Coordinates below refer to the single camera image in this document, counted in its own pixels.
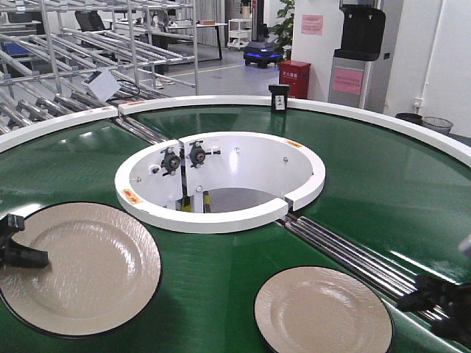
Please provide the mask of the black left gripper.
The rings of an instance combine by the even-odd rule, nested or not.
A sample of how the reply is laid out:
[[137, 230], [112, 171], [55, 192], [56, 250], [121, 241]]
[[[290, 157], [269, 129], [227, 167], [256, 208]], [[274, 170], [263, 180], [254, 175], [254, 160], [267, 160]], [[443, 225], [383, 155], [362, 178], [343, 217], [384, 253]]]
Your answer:
[[48, 252], [16, 243], [13, 235], [25, 230], [24, 218], [11, 213], [1, 219], [1, 264], [21, 268], [45, 268]]

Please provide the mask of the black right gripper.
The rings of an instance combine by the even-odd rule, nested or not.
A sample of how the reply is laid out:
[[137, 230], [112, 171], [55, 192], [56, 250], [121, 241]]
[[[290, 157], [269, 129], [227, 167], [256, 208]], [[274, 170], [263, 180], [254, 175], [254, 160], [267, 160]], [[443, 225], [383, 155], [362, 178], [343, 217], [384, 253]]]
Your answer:
[[432, 333], [461, 344], [470, 344], [470, 281], [452, 283], [419, 274], [415, 287], [416, 291], [397, 300], [396, 308], [403, 312], [416, 312], [431, 310], [438, 305], [447, 318], [433, 321]]

